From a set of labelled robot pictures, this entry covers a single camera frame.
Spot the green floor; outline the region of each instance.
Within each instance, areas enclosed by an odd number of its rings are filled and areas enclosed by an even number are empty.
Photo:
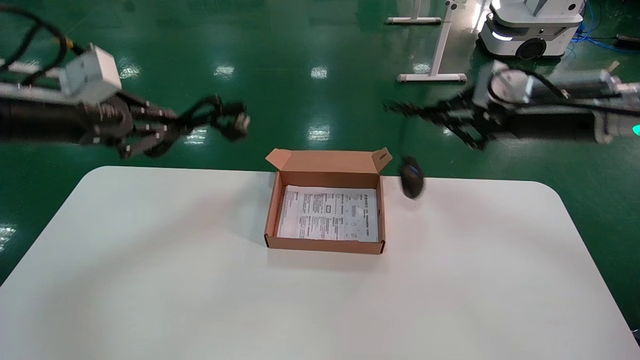
[[[242,99],[253,122],[243,143],[199,132],[158,160],[120,161],[115,151],[98,147],[0,145],[0,281],[80,178],[97,167],[272,170],[264,157],[274,147],[369,151],[386,146],[399,159],[401,118],[385,113],[382,102],[426,104],[462,88],[396,83],[400,72],[429,68],[438,36],[438,28],[383,25],[388,15],[408,14],[412,1],[9,0],[75,41],[93,42],[113,54],[126,90],[178,111],[207,94]],[[474,79],[490,61],[475,49],[488,0],[459,2],[442,70]],[[602,0],[600,6],[605,15],[593,36],[640,36],[640,3]],[[422,12],[441,16],[444,5],[433,1]],[[0,56],[16,48],[27,26],[0,15]],[[38,37],[27,60],[42,63],[41,55],[53,47],[50,39]],[[638,55],[587,42],[570,45],[559,63],[527,66],[549,74],[554,68],[607,68],[614,60],[620,62],[617,76],[640,81]],[[533,180],[555,189],[629,326],[640,326],[640,142],[503,142],[480,153],[429,124],[416,120],[412,127],[408,148],[428,176]],[[384,174],[393,175],[396,168],[397,161]]]

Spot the open cardboard box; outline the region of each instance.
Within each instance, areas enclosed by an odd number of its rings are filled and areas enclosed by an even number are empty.
[[[391,161],[387,148],[368,151],[291,151],[274,149],[267,156],[278,168],[264,240],[271,249],[317,250],[382,254],[385,248],[385,203],[380,170]],[[378,242],[353,240],[313,240],[278,237],[280,210],[287,185],[325,188],[376,189],[378,202]]]

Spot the computer mouse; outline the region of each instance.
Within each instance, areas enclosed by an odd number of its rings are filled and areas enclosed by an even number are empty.
[[[411,156],[403,156],[400,166],[400,180],[404,196],[415,199],[422,193],[424,174],[418,166],[418,161]]]

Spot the robotic arm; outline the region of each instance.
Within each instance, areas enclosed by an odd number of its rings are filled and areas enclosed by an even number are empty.
[[[392,102],[388,111],[419,116],[450,130],[474,150],[501,138],[610,143],[640,136],[640,83],[624,84],[605,70],[569,72],[546,79],[495,61],[474,88],[435,106]],[[405,156],[405,195],[417,197],[423,174]]]
[[[34,22],[19,49],[7,60],[0,59],[0,76],[22,78],[0,79],[0,141],[105,145],[126,159],[140,153],[162,156],[198,126],[210,125],[230,141],[247,135],[250,118],[241,102],[225,104],[218,96],[209,96],[176,115],[124,92],[115,60],[104,50],[93,45],[81,49],[56,27],[20,8],[0,4],[0,12]],[[43,28],[60,43],[56,59],[42,69],[19,62]],[[68,49],[77,57],[57,68]],[[49,83],[39,85],[43,80]]]

